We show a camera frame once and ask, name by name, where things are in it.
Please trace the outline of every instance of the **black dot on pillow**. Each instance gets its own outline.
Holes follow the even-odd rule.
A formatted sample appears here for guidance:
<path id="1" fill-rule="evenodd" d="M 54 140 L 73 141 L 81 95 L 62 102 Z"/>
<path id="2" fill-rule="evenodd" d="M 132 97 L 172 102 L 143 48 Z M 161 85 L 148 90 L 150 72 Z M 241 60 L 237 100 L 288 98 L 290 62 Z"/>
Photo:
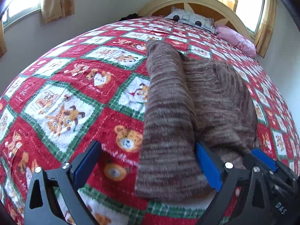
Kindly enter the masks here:
<path id="1" fill-rule="evenodd" d="M 202 26 L 202 23 L 201 23 L 200 21 L 196 21 L 196 22 L 195 22 L 195 25 L 201 27 L 201 26 Z"/>
<path id="2" fill-rule="evenodd" d="M 173 19 L 174 19 L 176 22 L 178 22 L 179 16 L 178 16 L 178 15 L 175 15 L 175 16 L 173 17 Z"/>

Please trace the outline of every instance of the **metal screw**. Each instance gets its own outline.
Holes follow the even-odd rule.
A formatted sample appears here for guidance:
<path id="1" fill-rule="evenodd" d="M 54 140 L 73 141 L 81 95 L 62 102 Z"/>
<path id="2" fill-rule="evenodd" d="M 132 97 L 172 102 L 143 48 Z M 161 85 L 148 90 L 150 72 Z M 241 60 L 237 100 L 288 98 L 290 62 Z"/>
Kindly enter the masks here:
<path id="1" fill-rule="evenodd" d="M 35 171 L 36 173 L 39 173 L 41 170 L 42 170 L 42 168 L 41 168 L 40 166 L 38 166 L 38 167 L 35 168 L 34 171 Z"/>
<path id="2" fill-rule="evenodd" d="M 63 166 L 62 169 L 67 169 L 70 167 L 70 163 L 66 162 Z"/>
<path id="3" fill-rule="evenodd" d="M 226 163 L 225 163 L 225 167 L 226 167 L 227 169 L 232 169 L 232 168 L 233 168 L 233 164 L 232 164 L 231 162 L 226 162 Z"/>
<path id="4" fill-rule="evenodd" d="M 257 167 L 257 166 L 254 166 L 253 167 L 253 171 L 256 172 L 256 173 L 259 173 L 260 172 L 260 168 Z"/>

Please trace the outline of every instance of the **checkered blanket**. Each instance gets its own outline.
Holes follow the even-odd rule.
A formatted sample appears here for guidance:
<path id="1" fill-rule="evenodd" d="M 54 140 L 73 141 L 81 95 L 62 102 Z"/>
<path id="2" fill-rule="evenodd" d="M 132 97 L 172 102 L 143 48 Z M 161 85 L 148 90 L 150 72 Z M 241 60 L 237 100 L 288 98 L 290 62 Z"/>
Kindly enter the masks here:
<path id="1" fill-rule="evenodd" d="M 251 93 L 263 151 L 299 172 L 299 137 L 291 113 L 257 61 L 189 25 L 162 17 L 133 19 L 51 49 L 1 96 L 0 199 L 18 224 L 35 167 L 58 168 L 91 140 L 102 143 L 103 154 L 79 194 L 100 224 L 187 225 L 203 214 L 209 203 L 205 198 L 170 204 L 134 195 L 149 87 L 149 39 L 170 43 L 189 57 L 232 64 Z M 66 220 L 75 224 L 59 190 L 56 195 Z"/>

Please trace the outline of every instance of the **brown sweater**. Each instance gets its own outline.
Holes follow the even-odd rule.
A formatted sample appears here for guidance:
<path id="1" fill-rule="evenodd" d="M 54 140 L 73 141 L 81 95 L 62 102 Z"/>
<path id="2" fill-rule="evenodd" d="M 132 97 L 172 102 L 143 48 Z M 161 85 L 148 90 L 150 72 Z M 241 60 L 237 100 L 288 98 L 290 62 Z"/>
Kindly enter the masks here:
<path id="1" fill-rule="evenodd" d="M 171 45 L 147 43 L 150 76 L 136 195 L 181 200 L 211 191 L 194 155 L 195 141 L 243 168 L 259 148 L 253 102 L 239 74 L 211 59 L 192 59 Z"/>

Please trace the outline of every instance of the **wooden headboard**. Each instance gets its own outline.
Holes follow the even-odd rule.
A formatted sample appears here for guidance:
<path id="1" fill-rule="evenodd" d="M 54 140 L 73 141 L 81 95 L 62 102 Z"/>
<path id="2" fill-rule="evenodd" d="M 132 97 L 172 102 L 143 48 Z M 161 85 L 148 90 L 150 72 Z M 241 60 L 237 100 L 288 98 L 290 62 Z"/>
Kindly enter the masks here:
<path id="1" fill-rule="evenodd" d="M 143 17 L 151 15 L 167 16 L 171 13 L 172 6 L 185 10 L 192 9 L 194 13 L 213 18 L 217 23 L 222 21 L 229 28 L 251 40 L 248 29 L 235 12 L 218 0 L 153 0 L 146 4 L 138 12 L 138 15 Z"/>

